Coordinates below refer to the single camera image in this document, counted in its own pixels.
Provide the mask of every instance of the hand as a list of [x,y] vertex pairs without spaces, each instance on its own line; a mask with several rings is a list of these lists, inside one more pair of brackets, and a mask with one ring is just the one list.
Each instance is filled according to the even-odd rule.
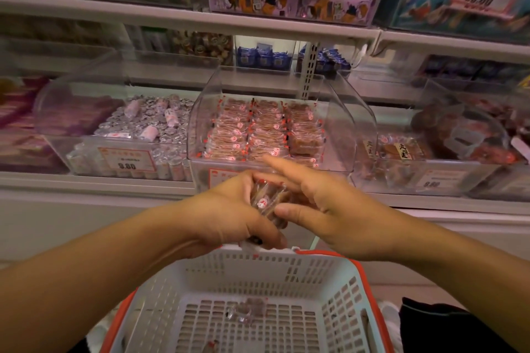
[[250,236],[259,237],[264,249],[286,248],[282,233],[250,206],[252,185],[252,173],[245,171],[194,197],[155,208],[158,217],[179,221],[179,231],[186,235],[179,258],[201,256]]
[[280,175],[255,173],[255,178],[283,181],[308,200],[279,204],[276,215],[312,231],[348,258],[394,261],[410,232],[424,222],[374,200],[346,179],[277,157],[265,155],[263,161]]

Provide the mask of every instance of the store shelf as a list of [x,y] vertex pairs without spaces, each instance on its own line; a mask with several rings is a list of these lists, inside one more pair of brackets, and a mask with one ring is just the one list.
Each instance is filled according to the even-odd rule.
[[378,29],[298,22],[247,15],[202,13],[139,4],[97,0],[0,0],[3,13],[120,22],[131,25],[209,31],[296,41],[320,41],[342,45],[375,42]]
[[[195,195],[195,187],[186,182],[11,172],[0,172],[0,189],[50,192],[68,191],[69,193],[104,194],[106,196],[112,194],[116,196],[151,197],[157,199],[179,199]],[[371,196],[391,207],[401,209],[507,215],[528,215],[530,212],[530,203],[528,202],[504,202],[459,197],[407,196],[398,194],[371,194]],[[411,214],[424,216],[424,213],[419,211]]]
[[499,62],[524,64],[530,62],[530,46],[390,30],[381,32],[373,55],[377,56],[387,48]]

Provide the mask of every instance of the white plastic basket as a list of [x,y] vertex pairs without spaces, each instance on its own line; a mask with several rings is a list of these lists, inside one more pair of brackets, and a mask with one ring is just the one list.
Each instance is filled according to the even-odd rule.
[[[248,296],[267,299],[252,326],[226,313]],[[101,353],[391,353],[381,312],[359,263],[328,251],[226,245],[177,261],[120,307]]]

